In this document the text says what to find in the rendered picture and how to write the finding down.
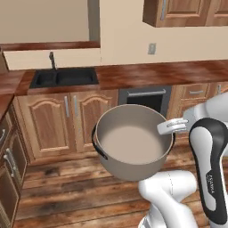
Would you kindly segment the wooden arched cupboard door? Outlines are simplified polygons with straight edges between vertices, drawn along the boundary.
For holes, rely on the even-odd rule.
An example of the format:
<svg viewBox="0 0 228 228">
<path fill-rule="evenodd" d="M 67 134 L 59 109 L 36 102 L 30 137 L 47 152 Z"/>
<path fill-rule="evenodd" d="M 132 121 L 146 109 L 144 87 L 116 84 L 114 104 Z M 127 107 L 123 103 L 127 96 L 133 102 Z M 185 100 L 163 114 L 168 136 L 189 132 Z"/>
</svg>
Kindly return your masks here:
<svg viewBox="0 0 228 228">
<path fill-rule="evenodd" d="M 77 116 L 73 95 L 77 96 Z M 91 133 L 100 116 L 118 105 L 118 90 L 97 90 L 71 93 L 77 152 L 93 151 Z"/>
<path fill-rule="evenodd" d="M 35 159 L 68 154 L 74 149 L 71 114 L 69 112 L 67 118 L 65 110 L 66 95 L 42 94 L 18 98 Z"/>
</svg>

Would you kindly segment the dark tap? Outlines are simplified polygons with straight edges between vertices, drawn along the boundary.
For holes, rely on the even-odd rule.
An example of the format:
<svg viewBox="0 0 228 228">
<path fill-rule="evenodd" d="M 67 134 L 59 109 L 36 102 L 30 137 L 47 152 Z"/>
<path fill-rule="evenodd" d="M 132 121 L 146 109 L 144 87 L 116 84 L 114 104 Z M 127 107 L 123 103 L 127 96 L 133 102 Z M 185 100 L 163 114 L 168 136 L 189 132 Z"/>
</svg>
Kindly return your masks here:
<svg viewBox="0 0 228 228">
<path fill-rule="evenodd" d="M 50 61 L 51 61 L 53 70 L 56 71 L 55 59 L 54 59 L 54 54 L 53 54 L 53 52 L 50 52 L 50 53 L 49 53 L 49 59 L 50 59 Z"/>
</svg>

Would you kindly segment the wooden base cupboard door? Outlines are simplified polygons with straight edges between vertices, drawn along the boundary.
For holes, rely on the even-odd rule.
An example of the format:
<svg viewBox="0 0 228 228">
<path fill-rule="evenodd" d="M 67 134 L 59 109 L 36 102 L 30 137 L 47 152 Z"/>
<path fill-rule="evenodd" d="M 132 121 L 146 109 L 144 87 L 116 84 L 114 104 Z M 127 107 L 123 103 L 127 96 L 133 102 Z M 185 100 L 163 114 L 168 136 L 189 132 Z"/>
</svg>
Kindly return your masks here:
<svg viewBox="0 0 228 228">
<path fill-rule="evenodd" d="M 216 83 L 214 83 L 214 95 L 218 95 L 217 94 L 218 85 L 222 86 L 222 88 L 221 88 L 222 94 L 228 92 L 228 82 L 216 82 Z"/>
</svg>

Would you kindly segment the dark wooden cupboard door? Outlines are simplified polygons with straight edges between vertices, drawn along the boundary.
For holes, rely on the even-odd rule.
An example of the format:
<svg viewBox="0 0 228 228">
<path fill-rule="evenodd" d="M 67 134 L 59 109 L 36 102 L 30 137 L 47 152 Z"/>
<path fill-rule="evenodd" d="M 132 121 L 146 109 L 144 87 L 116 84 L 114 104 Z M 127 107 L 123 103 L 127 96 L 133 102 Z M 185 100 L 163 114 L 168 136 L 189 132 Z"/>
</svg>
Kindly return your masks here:
<svg viewBox="0 0 228 228">
<path fill-rule="evenodd" d="M 24 176 L 26 174 L 26 169 L 28 166 L 28 160 L 27 160 L 27 156 L 26 156 L 26 152 L 24 150 L 22 140 L 20 138 L 20 134 L 17 130 L 13 131 L 10 134 L 6 149 L 7 148 L 10 148 L 12 150 L 12 155 L 14 156 L 14 159 L 15 159 L 18 169 L 20 171 L 22 183 L 21 184 L 19 183 L 17 176 L 15 176 L 13 179 L 17 183 L 19 191 L 21 191 L 22 185 L 24 182 Z"/>
<path fill-rule="evenodd" d="M 20 194 L 8 166 L 0 166 L 0 228 L 12 228 Z"/>
</svg>

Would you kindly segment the window with wooden sill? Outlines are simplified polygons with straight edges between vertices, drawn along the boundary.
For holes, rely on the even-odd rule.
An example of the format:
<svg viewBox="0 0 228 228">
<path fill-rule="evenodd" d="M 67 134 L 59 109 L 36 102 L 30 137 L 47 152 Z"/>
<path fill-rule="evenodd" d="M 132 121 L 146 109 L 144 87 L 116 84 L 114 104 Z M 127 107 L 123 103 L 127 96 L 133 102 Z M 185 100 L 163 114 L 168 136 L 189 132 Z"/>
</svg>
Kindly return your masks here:
<svg viewBox="0 0 228 228">
<path fill-rule="evenodd" d="M 100 46 L 100 0 L 0 0 L 4 51 Z"/>
</svg>

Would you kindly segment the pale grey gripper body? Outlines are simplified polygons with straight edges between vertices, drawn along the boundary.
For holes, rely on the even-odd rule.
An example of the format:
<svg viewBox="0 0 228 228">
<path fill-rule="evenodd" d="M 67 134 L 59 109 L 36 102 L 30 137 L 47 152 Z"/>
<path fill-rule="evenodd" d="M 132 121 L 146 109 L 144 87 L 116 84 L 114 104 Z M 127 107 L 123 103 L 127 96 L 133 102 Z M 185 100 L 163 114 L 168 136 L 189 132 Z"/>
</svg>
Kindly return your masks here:
<svg viewBox="0 0 228 228">
<path fill-rule="evenodd" d="M 187 123 L 187 119 L 173 118 L 158 124 L 157 129 L 160 134 L 172 134 L 180 131 L 185 131 L 187 129 Z"/>
</svg>

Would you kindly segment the dark wooden drawer front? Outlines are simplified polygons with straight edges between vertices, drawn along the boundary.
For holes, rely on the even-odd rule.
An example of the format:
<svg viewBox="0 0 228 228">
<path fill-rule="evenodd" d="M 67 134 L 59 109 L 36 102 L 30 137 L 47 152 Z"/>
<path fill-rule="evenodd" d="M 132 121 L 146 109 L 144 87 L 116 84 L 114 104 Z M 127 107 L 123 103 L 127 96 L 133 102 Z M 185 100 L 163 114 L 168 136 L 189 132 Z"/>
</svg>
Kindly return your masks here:
<svg viewBox="0 0 228 228">
<path fill-rule="evenodd" d="M 4 146 L 8 143 L 10 134 L 14 125 L 14 119 L 10 112 L 7 112 L 3 121 L 0 123 L 0 136 L 2 135 L 2 129 L 5 129 L 4 139 L 0 142 L 0 155 L 3 153 Z"/>
</svg>

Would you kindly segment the wooden wall cupboard door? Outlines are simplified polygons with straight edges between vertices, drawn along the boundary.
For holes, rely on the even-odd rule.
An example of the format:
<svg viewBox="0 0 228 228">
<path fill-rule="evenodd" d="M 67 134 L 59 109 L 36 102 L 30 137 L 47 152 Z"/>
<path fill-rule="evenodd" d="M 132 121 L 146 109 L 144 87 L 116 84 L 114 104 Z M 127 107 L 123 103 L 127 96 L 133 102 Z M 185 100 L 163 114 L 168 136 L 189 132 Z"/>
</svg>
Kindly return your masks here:
<svg viewBox="0 0 228 228">
<path fill-rule="evenodd" d="M 211 0 L 207 26 L 228 26 L 228 0 Z"/>
<path fill-rule="evenodd" d="M 159 0 L 156 26 L 197 27 L 205 26 L 211 0 L 166 0 L 165 19 L 160 20 L 162 0 Z"/>
</svg>

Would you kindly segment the black double sink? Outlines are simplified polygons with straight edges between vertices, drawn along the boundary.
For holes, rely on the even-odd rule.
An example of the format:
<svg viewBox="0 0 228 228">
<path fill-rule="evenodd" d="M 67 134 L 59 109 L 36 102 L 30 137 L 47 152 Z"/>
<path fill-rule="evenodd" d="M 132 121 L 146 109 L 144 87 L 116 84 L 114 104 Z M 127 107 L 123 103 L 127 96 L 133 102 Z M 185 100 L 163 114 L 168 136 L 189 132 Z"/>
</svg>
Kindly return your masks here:
<svg viewBox="0 0 228 228">
<path fill-rule="evenodd" d="M 35 72 L 30 88 L 98 84 L 95 68 L 42 69 Z"/>
</svg>

